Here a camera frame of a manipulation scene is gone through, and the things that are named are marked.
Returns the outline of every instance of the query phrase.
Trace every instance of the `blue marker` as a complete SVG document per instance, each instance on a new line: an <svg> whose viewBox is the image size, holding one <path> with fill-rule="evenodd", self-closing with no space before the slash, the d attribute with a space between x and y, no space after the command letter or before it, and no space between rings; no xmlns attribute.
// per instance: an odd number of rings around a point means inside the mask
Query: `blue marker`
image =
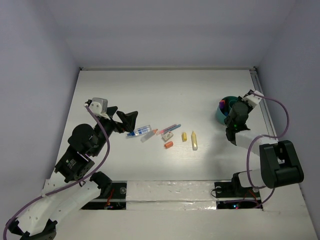
<svg viewBox="0 0 320 240"><path fill-rule="evenodd" d="M180 127L181 127L181 124L178 124L177 126L174 126L174 127L170 128L170 129L168 129L163 134L166 134L167 132L170 132L170 131L175 130L175 129L180 128Z"/></svg>
<svg viewBox="0 0 320 240"><path fill-rule="evenodd" d="M133 132L131 133L128 133L127 136L128 137L131 137L131 136L139 136L139 135L143 135L143 134L146 134L148 132L151 131L151 126L150 125L147 125L147 126L143 126L143 127L140 127L136 130L134 130Z"/></svg>

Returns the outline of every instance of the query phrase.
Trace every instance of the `teal bowl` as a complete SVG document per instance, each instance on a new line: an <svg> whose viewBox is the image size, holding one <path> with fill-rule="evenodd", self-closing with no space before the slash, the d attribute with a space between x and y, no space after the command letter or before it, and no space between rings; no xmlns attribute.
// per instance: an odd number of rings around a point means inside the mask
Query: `teal bowl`
<svg viewBox="0 0 320 240"><path fill-rule="evenodd" d="M222 100L226 100L228 99L228 113L230 112L232 106L238 101L238 97L236 96L226 96L224 98L221 99ZM216 120L222 124L222 125L225 125L225 118L227 116L221 111L220 107L219 107L219 103L218 103L218 107L216 109L216 112L215 112L215 118Z"/></svg>

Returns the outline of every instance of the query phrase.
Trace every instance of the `cable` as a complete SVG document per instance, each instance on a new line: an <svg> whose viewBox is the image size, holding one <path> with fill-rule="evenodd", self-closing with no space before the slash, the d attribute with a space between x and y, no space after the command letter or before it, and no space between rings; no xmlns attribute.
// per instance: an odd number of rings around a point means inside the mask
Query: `cable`
<svg viewBox="0 0 320 240"><path fill-rule="evenodd" d="M106 150L106 153L105 153L105 156L104 158L102 159L102 161L100 162L100 164L92 171L90 172L88 175L84 176L83 178L79 179L78 181L75 181L69 185L66 185L66 186L63 186L61 188L58 188L56 190L53 190L53 191L50 191L48 193L46 193L45 195L46 196L50 196L50 195L53 195L53 194L56 194L56 193L59 193L63 190L66 190L68 188L71 188L79 183L81 183L82 181L88 179L89 177L91 177L106 161L108 155L109 155L109 152L110 152L110 141L109 141L109 137L106 133L106 130L104 129L104 127L102 126L102 124L100 123L99 119L93 114L93 112L89 109L89 107L87 105L84 106L87 111L89 112L89 114L93 117L93 119L96 121L96 123L98 124L98 126L100 127L104 137L105 137L105 141L106 141L106 144L107 144L107 150ZM26 205L24 205L19 211L17 211L13 216L12 218L10 218L10 220L6 223L5 227L4 227L4 230L3 230L3 240L7 240L7 231L8 231L8 228L9 228L9 225L15 220L15 218L20 214L22 213L26 208L28 208L30 205L34 204L35 202L39 201L40 199L42 199L43 196L38 196L37 198L33 199L32 201L28 202Z"/></svg>
<svg viewBox="0 0 320 240"><path fill-rule="evenodd" d="M260 204L258 204L257 206L255 206L255 207L253 207L253 208L254 208L254 209L257 209L257 208L259 208L260 206L262 206L262 204L265 204L265 203L272 197L272 195L274 194L274 192L275 192L275 188L272 189L270 195L269 195L263 202L261 202Z"/></svg>
<svg viewBox="0 0 320 240"><path fill-rule="evenodd" d="M249 193L254 197L254 200L256 201L256 204L258 204L258 200L256 195L249 189Z"/></svg>
<svg viewBox="0 0 320 240"><path fill-rule="evenodd" d="M110 192L110 196L109 196L108 199L106 200L106 203L105 203L104 207L108 207L108 206L110 205L110 202L109 202L109 201L110 201L110 199L112 198L114 192L115 192L115 189L112 188L112 190L111 190L111 192Z"/></svg>
<svg viewBox="0 0 320 240"><path fill-rule="evenodd" d="M241 203L241 202L253 202L253 203L257 203L255 200L252 199L240 199L240 200L226 200L223 201L224 204L228 204L228 203Z"/></svg>
<svg viewBox="0 0 320 240"><path fill-rule="evenodd" d="M81 185L81 182L79 182L79 186L83 187L86 184L86 181L83 181L83 185Z"/></svg>
<svg viewBox="0 0 320 240"><path fill-rule="evenodd" d="M257 97L259 97L259 98L270 100L270 101L278 103L283 108L283 110L285 112L285 115L286 115L286 126L285 126L285 129L284 129L283 133L281 133L279 136L271 136L271 135L265 135L264 134L264 135L259 135L259 136L255 137L253 139L253 141L250 143L249 148L248 148L248 152L246 154L246 174L248 176L249 183L250 183L251 187L253 187L255 189L263 189L263 188L265 188L265 186L254 186L254 184L252 182L252 179L251 179L251 176L250 176L250 164L249 163L250 163L251 149L252 149L253 145L255 144L255 142L258 139L262 138L262 137L267 137L267 138L272 138L272 139L282 138L287 133L287 131L289 129L290 117L289 117L289 113L288 113L288 110L287 110L286 106L283 103L281 103L280 101L278 101L278 100L276 100L274 98L271 98L271 97L261 96L259 94L254 93L254 92L252 94L257 96Z"/></svg>
<svg viewBox="0 0 320 240"><path fill-rule="evenodd" d="M210 195L216 199L217 197L212 194L213 191L216 191L216 189L212 189L212 191L210 192Z"/></svg>

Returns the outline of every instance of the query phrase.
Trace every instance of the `orange marker cap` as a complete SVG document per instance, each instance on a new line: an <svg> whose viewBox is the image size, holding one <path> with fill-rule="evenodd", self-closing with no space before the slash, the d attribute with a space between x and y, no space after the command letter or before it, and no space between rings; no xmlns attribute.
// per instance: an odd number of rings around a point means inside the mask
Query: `orange marker cap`
<svg viewBox="0 0 320 240"><path fill-rule="evenodd" d="M168 148L171 148L173 145L174 145L174 142L173 142L173 141L170 141L170 142L167 142L167 143L164 145L164 147L165 147L166 149L168 149Z"/></svg>

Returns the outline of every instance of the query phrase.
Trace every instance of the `pen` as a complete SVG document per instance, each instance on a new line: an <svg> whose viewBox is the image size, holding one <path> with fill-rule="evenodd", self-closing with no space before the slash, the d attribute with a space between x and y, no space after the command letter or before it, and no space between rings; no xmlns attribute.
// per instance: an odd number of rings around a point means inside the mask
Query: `pen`
<svg viewBox="0 0 320 240"><path fill-rule="evenodd" d="M177 126L177 124L173 124L172 126L168 126L167 128L161 130L161 131L158 131L156 134L159 135L159 134L163 134L164 132L168 131L169 129L173 128Z"/></svg>
<svg viewBox="0 0 320 240"><path fill-rule="evenodd" d="M180 127L181 127L181 124L178 124L178 125L170 128L170 129L168 129L167 131L165 131L164 134L166 134L167 132L171 132L172 130L175 130L175 129L180 128Z"/></svg>
<svg viewBox="0 0 320 240"><path fill-rule="evenodd" d="M147 125L147 126L140 127L138 129L134 130L133 132L128 133L127 136L128 137L139 136L139 135L146 134L146 133L148 133L150 131L151 131L151 126Z"/></svg>

